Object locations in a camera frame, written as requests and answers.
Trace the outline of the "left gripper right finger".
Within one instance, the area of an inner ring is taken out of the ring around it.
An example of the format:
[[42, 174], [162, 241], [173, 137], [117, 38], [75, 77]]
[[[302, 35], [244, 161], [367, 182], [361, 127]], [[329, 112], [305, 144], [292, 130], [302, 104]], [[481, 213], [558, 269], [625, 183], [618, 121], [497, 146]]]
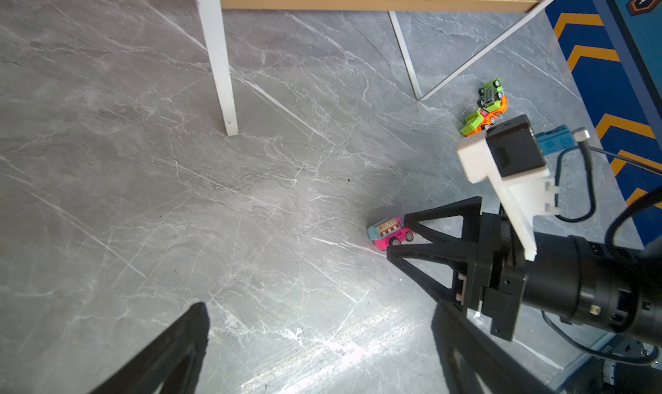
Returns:
[[437, 304], [431, 329], [449, 392], [551, 392], [451, 304]]

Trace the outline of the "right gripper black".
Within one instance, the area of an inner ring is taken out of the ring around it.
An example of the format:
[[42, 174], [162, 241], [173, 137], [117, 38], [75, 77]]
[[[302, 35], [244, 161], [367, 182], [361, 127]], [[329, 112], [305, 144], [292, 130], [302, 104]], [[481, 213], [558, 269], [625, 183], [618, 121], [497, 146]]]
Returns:
[[436, 303], [491, 318], [490, 333], [510, 342], [526, 285], [526, 259], [506, 216], [481, 214], [481, 207], [482, 198], [471, 197], [405, 215], [405, 226], [433, 243], [390, 247], [387, 259]]

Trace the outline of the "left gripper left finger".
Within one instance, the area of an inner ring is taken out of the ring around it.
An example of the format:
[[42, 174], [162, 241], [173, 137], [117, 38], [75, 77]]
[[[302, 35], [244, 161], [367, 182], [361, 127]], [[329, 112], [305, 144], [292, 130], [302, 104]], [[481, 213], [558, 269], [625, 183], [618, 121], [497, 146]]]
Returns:
[[210, 318], [198, 302], [94, 393], [194, 393], [203, 366]]

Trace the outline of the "pink grey toy truck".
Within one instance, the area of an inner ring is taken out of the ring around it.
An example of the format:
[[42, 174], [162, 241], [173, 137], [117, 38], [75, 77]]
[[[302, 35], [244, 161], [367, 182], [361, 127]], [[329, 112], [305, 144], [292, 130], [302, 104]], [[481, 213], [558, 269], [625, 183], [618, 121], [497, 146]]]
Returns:
[[403, 218], [396, 217], [370, 226], [367, 234], [379, 251], [386, 251], [390, 246], [399, 246], [404, 242], [413, 242], [415, 238], [415, 233], [405, 226]]

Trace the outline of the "green orange toy truck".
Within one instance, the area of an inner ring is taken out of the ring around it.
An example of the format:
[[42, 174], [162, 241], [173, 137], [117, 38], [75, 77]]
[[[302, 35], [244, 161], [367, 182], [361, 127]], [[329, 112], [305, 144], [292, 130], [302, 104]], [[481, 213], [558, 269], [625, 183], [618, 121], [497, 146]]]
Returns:
[[494, 126], [498, 116], [501, 116], [509, 108], [508, 97], [504, 96], [500, 105], [492, 105], [487, 109], [479, 108], [465, 118], [465, 125], [460, 130], [463, 136], [478, 134], [491, 126]]

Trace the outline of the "green toy car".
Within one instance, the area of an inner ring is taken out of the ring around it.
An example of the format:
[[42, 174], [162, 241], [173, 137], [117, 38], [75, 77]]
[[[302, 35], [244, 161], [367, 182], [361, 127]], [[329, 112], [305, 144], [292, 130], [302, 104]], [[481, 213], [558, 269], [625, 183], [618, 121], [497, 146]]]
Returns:
[[503, 101], [503, 85], [500, 78], [495, 78], [479, 89], [478, 106], [481, 109], [493, 111], [501, 107]]

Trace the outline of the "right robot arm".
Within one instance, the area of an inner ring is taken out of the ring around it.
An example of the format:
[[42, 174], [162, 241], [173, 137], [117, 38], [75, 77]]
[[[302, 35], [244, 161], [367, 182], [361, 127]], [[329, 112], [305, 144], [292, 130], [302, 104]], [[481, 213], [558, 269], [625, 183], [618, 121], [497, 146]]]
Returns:
[[391, 245], [388, 261], [438, 303], [491, 319], [491, 333], [511, 341], [522, 305], [545, 321], [588, 325], [649, 344], [635, 360], [653, 363], [661, 348], [661, 246], [645, 251], [615, 244], [629, 218], [659, 204], [660, 190], [635, 200], [610, 225], [603, 242], [537, 233], [537, 253], [527, 260], [504, 211], [482, 211], [480, 197], [405, 216], [422, 237], [415, 245]]

